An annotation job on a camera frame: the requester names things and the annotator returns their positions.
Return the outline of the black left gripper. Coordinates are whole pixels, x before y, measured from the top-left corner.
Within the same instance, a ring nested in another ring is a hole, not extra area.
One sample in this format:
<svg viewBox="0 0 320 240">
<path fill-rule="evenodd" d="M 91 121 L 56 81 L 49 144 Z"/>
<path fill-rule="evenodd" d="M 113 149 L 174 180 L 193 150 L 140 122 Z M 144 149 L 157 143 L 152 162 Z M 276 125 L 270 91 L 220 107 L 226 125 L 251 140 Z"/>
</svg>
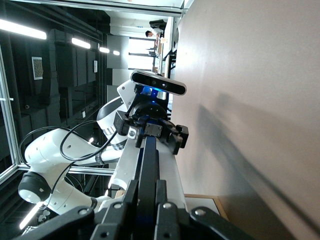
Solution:
<svg viewBox="0 0 320 240">
<path fill-rule="evenodd" d="M 185 148 L 189 137 L 188 127 L 175 126 L 167 111 L 155 101 L 143 101 L 127 112 L 118 110 L 113 125 L 120 136 L 135 140 L 136 148 L 141 147 L 146 137 L 155 137 L 168 146 L 173 155 Z"/>
</svg>

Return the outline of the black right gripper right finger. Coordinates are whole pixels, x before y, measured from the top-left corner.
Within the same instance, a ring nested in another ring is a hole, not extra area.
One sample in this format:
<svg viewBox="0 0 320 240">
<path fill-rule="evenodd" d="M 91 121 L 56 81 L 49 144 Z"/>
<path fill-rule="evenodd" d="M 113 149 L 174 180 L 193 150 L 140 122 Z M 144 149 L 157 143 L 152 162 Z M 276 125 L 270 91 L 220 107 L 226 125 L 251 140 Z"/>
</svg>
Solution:
<svg viewBox="0 0 320 240">
<path fill-rule="evenodd" d="M 251 240 L 253 237 L 205 206 L 186 211 L 167 198 L 165 180 L 156 182 L 154 240 Z"/>
</svg>

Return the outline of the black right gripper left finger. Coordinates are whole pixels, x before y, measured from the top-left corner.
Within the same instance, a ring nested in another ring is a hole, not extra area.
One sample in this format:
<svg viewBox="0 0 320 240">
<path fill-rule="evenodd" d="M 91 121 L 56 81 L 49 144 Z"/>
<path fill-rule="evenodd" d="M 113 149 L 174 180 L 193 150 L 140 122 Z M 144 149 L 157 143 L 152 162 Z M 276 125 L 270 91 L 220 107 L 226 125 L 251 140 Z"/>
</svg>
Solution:
<svg viewBox="0 0 320 240">
<path fill-rule="evenodd" d="M 122 240 L 135 225 L 138 181 L 131 180 L 122 199 L 95 213 L 85 206 L 57 216 L 17 240 Z"/>
</svg>

